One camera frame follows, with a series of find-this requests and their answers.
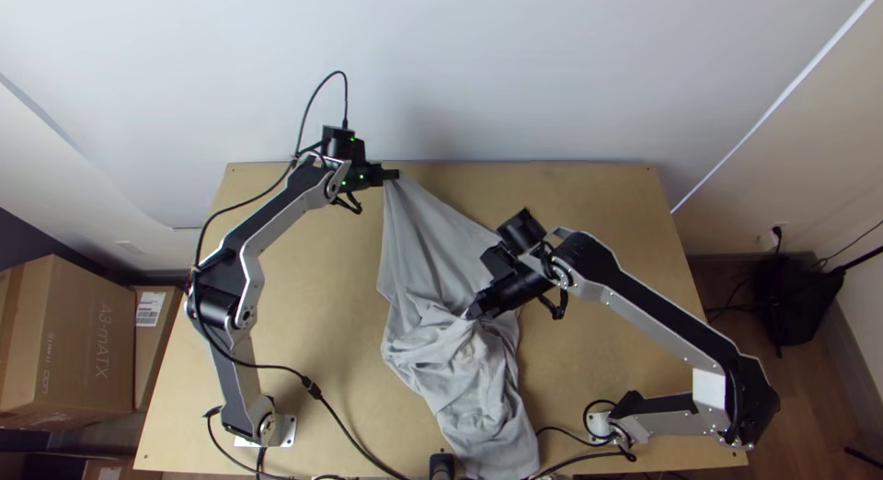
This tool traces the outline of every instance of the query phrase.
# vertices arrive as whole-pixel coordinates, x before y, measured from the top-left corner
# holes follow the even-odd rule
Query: baseboard
[[[836,301],[822,321],[821,332],[827,338],[831,359],[840,373],[862,438],[869,447],[883,445],[883,399]]]

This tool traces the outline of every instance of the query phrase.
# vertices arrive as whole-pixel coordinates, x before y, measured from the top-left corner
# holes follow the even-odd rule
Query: cardboard box
[[[160,480],[162,472],[132,468],[133,458],[81,454],[29,454],[22,480]]]
[[[183,292],[178,287],[133,288],[138,299],[135,315],[135,410],[147,411]]]
[[[132,412],[135,293],[57,256],[0,272],[0,427]]]

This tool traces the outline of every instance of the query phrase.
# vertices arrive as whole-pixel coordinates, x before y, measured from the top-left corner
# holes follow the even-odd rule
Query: gray cloth
[[[518,395],[516,313],[460,317],[491,280],[479,257],[497,242],[419,185],[384,185],[377,291],[391,304],[386,364],[426,400],[471,478],[511,480],[540,464]]]

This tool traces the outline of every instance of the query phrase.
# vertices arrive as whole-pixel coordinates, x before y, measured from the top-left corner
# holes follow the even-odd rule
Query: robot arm
[[[614,253],[584,232],[556,228],[547,234],[527,210],[498,229],[502,241],[482,261],[494,275],[466,316],[497,316],[539,298],[555,319],[564,315],[568,295],[599,301],[693,366],[693,391],[645,398],[630,391],[609,413],[590,415],[596,436],[616,437],[628,448],[652,435],[712,436],[751,449],[779,409],[761,363],[743,355],[715,329],[623,271]],[[549,240],[560,239],[552,247]],[[561,304],[543,294],[557,286]]]
[[[224,429],[262,446],[290,446],[295,421],[278,416],[272,398],[260,392],[249,335],[258,320],[264,287],[260,254],[307,211],[339,204],[358,214],[361,205],[353,191],[398,178],[397,170],[365,161],[364,143],[353,131],[325,127],[318,146],[318,158],[309,156],[296,166],[285,189],[227,234],[200,263],[188,291],[190,321],[212,348],[224,394]],[[340,193],[350,204],[338,197]]]

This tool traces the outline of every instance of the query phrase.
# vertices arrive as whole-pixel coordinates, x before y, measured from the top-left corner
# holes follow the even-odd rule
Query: black cylinder
[[[531,216],[527,208],[506,220],[497,228],[497,233],[513,256],[533,249],[545,238],[545,228]]]

